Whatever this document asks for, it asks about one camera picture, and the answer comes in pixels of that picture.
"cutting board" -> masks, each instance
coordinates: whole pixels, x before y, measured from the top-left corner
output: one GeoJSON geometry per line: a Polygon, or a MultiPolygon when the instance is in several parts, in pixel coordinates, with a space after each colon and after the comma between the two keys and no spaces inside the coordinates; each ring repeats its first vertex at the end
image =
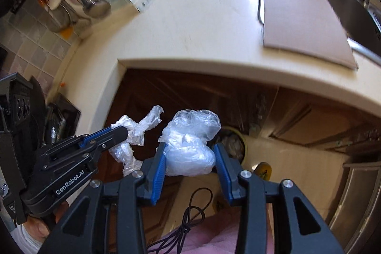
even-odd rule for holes
{"type": "Polygon", "coordinates": [[[357,69],[328,0],[264,0],[264,45],[357,69]]]}

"plastic bag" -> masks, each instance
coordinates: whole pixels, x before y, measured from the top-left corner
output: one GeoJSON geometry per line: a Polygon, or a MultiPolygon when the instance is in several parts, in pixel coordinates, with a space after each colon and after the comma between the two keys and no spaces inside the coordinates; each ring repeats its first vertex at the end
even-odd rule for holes
{"type": "Polygon", "coordinates": [[[115,128],[118,126],[124,126],[128,130],[128,137],[122,143],[110,148],[109,152],[112,157],[118,162],[123,163],[123,175],[127,176],[134,170],[138,170],[142,167],[143,162],[138,161],[134,157],[134,151],[132,145],[144,145],[144,132],[157,126],[160,122],[160,114],[164,112],[160,106],[154,106],[151,111],[142,119],[139,123],[136,123],[127,115],[123,115],[116,123],[110,127],[115,128]]]}
{"type": "Polygon", "coordinates": [[[194,177],[210,173],[216,157],[206,143],[220,129],[220,119],[209,110],[177,112],[159,138],[168,145],[164,149],[166,175],[194,177]]]}

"camera lens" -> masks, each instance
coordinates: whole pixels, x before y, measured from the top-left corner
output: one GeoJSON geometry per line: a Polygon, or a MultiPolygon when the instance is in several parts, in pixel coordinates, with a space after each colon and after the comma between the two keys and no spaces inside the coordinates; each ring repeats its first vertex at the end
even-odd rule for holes
{"type": "Polygon", "coordinates": [[[22,99],[22,115],[26,116],[26,102],[25,99],[22,99]]]}
{"type": "Polygon", "coordinates": [[[21,107],[21,102],[18,99],[17,100],[17,116],[19,117],[19,119],[21,119],[21,114],[22,114],[22,107],[21,107]]]}

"coiled cord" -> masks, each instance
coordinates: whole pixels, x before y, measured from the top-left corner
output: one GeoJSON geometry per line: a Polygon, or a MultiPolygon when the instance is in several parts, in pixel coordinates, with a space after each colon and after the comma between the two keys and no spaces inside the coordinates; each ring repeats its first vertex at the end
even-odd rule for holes
{"type": "Polygon", "coordinates": [[[182,251],[182,247],[184,246],[185,237],[187,236],[188,232],[190,232],[192,227],[195,227],[196,225],[201,224],[205,220],[205,209],[210,205],[210,203],[213,200],[213,192],[211,189],[207,187],[200,187],[199,189],[196,189],[189,200],[189,206],[185,209],[184,215],[182,216],[182,222],[178,229],[176,229],[174,232],[172,232],[169,236],[167,236],[164,239],[161,239],[159,241],[156,241],[149,245],[147,247],[148,253],[155,253],[155,254],[167,254],[169,253],[175,246],[177,246],[177,254],[180,254],[182,251]],[[210,193],[210,199],[209,202],[205,205],[204,208],[199,208],[197,206],[192,206],[192,200],[194,195],[201,190],[209,191],[210,193]],[[192,209],[196,209],[198,212],[196,215],[191,217],[191,211],[192,209]],[[151,247],[160,244],[159,247],[155,249],[150,249],[151,247]]]}

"human hand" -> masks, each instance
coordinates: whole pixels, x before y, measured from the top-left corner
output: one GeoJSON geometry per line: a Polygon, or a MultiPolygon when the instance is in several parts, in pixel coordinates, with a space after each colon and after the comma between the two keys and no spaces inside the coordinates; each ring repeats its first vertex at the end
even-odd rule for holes
{"type": "MultiPolygon", "coordinates": [[[[56,223],[61,219],[66,210],[69,208],[69,204],[64,201],[53,213],[56,216],[56,223]]],[[[37,217],[28,215],[28,220],[23,224],[28,234],[39,242],[44,242],[50,231],[48,226],[37,217]]]]}

